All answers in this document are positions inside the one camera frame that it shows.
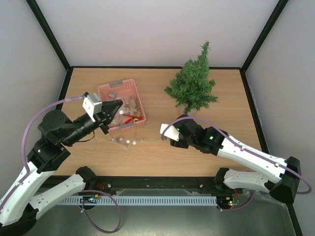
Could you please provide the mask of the clear battery box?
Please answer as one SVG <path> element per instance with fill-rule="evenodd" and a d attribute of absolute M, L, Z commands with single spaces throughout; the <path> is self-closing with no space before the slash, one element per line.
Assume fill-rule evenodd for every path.
<path fill-rule="evenodd" d="M 120 145 L 126 147 L 126 148 L 127 148 L 127 147 L 129 146 L 129 144 L 130 144 L 130 140 L 127 140 L 127 139 L 125 139 L 125 138 L 123 138 L 123 137 L 118 137 L 118 138 L 116 138 L 114 141 L 115 141 L 116 143 L 118 143 L 118 144 L 120 144 Z"/>

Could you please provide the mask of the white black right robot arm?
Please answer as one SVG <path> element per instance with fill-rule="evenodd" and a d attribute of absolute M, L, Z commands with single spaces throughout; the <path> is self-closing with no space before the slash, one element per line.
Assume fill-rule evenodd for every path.
<path fill-rule="evenodd" d="M 220 168 L 215 177 L 219 192 L 228 189 L 250 189 L 269 194 L 279 202 L 294 203 L 301 175 L 300 161 L 283 159 L 254 149 L 214 126 L 203 128 L 192 117 L 182 115 L 171 125 L 162 124 L 160 134 L 177 148 L 196 150 L 228 158 L 251 169 L 249 172 Z"/>

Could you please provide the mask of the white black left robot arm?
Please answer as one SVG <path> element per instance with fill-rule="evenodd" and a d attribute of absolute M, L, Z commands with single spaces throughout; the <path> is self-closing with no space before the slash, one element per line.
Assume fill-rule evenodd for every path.
<path fill-rule="evenodd" d="M 83 99 L 85 114 L 71 120 L 61 110 L 51 108 L 73 100 Z M 0 234 L 2 236 L 22 236 L 37 220 L 63 199 L 79 193 L 97 193 L 97 176 L 88 167 L 79 168 L 75 174 L 66 178 L 53 188 L 37 194 L 38 189 L 60 165 L 70 156 L 68 147 L 100 128 L 108 133 L 108 125 L 122 106 L 120 99 L 102 102 L 96 94 L 85 94 L 57 101 L 41 110 L 48 110 L 38 125 L 42 137 L 26 154 L 25 144 L 28 131 L 36 117 L 28 123 L 22 143 L 21 153 L 24 167 L 10 189 L 0 201 Z"/>

